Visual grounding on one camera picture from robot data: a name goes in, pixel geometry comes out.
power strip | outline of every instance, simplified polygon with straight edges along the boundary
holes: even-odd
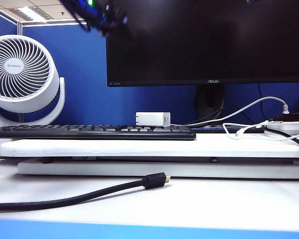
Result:
[[[299,121],[271,121],[267,124],[267,128],[279,130],[290,135],[296,135],[299,134]]]

keyboard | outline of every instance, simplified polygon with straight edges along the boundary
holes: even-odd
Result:
[[[0,127],[0,138],[194,140],[196,134],[184,126],[19,125]]]

fan logo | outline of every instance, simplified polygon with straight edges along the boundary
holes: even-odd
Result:
[[[19,74],[24,69],[24,64],[20,59],[11,58],[4,64],[4,69],[10,74]]]
[[[8,64],[8,67],[21,67],[21,66],[17,66],[17,65],[10,65],[10,64]]]

monitor screen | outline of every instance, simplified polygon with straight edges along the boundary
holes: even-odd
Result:
[[[299,0],[114,4],[128,23],[107,39],[108,86],[299,82]]]

fan grille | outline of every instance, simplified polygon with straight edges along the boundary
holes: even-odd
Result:
[[[48,58],[37,44],[17,37],[0,40],[0,98],[36,94],[46,84],[49,72]]]

